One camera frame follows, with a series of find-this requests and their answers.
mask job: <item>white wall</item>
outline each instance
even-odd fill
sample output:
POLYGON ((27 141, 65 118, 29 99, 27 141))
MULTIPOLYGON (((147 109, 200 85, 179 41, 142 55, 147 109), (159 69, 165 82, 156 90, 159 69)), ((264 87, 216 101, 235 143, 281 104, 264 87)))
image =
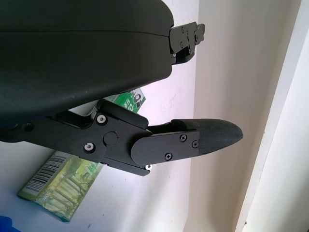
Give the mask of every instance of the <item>white wall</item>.
POLYGON ((275 89, 283 63, 278 55, 287 48, 281 41, 292 33, 286 30, 292 3, 299 1, 200 1, 199 22, 205 23, 206 31, 197 49, 195 117, 234 122, 242 128, 244 139, 192 159, 184 232, 235 230, 246 192, 243 186, 248 186, 251 175, 248 164, 256 157, 252 146, 257 132, 260 140, 263 134, 258 128, 267 93, 270 86, 275 89))
POLYGON ((244 232, 306 232, 309 229, 308 141, 309 33, 244 232))

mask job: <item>bolt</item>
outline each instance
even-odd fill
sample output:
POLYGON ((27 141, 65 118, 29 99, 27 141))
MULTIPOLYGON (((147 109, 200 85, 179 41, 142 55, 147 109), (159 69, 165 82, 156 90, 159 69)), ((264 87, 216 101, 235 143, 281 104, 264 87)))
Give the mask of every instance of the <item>bolt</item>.
POLYGON ((192 147, 197 148, 198 147, 198 141, 194 140, 193 143, 192 143, 192 147))
POLYGON ((187 136, 185 134, 182 134, 180 136, 180 142, 185 142, 187 140, 187 136))
POLYGON ((153 165, 152 164, 148 164, 145 166, 145 169, 150 171, 151 169, 153 168, 153 165))
POLYGON ((94 147, 95 146, 93 145, 93 143, 87 143, 87 144, 85 144, 84 149, 86 151, 92 151, 94 147))
POLYGON ((172 157, 173 157, 172 153, 167 153, 167 154, 165 155, 165 160, 166 160, 166 161, 169 161, 169 160, 172 159, 172 157))
POLYGON ((99 115, 99 116, 97 117, 97 122, 98 122, 99 124, 103 124, 104 122, 106 122, 106 117, 105 117, 104 115, 99 115))

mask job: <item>black plastic bracket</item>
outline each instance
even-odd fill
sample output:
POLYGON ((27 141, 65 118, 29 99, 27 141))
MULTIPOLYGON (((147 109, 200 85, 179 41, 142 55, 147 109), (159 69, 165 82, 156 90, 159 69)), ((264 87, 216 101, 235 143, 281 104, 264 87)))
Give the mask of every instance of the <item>black plastic bracket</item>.
POLYGON ((198 131, 154 134, 139 139, 132 147, 131 157, 138 165, 156 164, 198 156, 195 145, 198 131))
POLYGON ((188 62, 195 53, 195 46, 204 40, 205 25, 196 22, 172 28, 169 46, 172 64, 188 62))

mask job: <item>white surface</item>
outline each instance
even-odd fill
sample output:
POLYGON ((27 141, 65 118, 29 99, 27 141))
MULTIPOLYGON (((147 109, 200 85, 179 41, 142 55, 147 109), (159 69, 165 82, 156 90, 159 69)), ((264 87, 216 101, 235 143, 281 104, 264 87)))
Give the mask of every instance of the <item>white surface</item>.
MULTIPOLYGON (((198 0, 167 0, 175 25, 197 21, 198 0)), ((140 114, 150 124, 192 118, 196 59, 173 67, 172 75, 142 88, 140 114)), ((70 223, 19 199, 18 190, 52 151, 28 143, 0 143, 0 215, 22 232, 182 232, 189 202, 190 160, 154 165, 140 177, 104 167, 70 223)))
POLYGON ((307 32, 244 232, 309 229, 308 28, 307 32))
POLYGON ((248 186, 248 163, 256 157, 252 146, 291 1, 200 1, 199 21, 206 24, 206 31, 205 41, 197 48, 194 116, 231 121, 240 126, 244 138, 191 160, 185 232, 235 230, 246 193, 242 187, 244 183, 248 186))
POLYGON ((269 111, 269 115, 267 115, 266 126, 261 125, 260 127, 260 129, 264 131, 263 139, 261 140, 260 138, 257 138, 258 139, 257 157, 256 160, 254 160, 255 164, 250 178, 247 193, 243 201, 239 221, 236 227, 236 232, 241 232, 243 230, 245 222, 247 220, 248 213, 260 182, 265 161, 267 159, 267 155, 274 138, 278 121, 280 119, 282 109, 286 101, 292 83, 292 79, 294 77, 294 73, 297 67, 297 63, 300 57, 300 53, 303 48, 307 31, 309 28, 309 4, 306 4, 305 1, 303 1, 301 6, 299 7, 300 2, 301 1, 291 2, 292 4, 296 5, 293 6, 293 8, 291 9, 290 16, 292 18, 296 18, 297 16, 297 18, 295 21, 295 25, 292 24, 293 20, 291 20, 291 22, 289 23, 290 25, 287 25, 288 28, 292 27, 294 29, 291 38, 286 41, 288 43, 287 52, 281 55, 281 57, 283 57, 284 59, 284 63, 282 69, 280 70, 281 73, 278 85, 274 86, 275 94, 273 96, 270 93, 270 96, 268 96, 269 99, 268 104, 271 104, 271 108, 269 111))

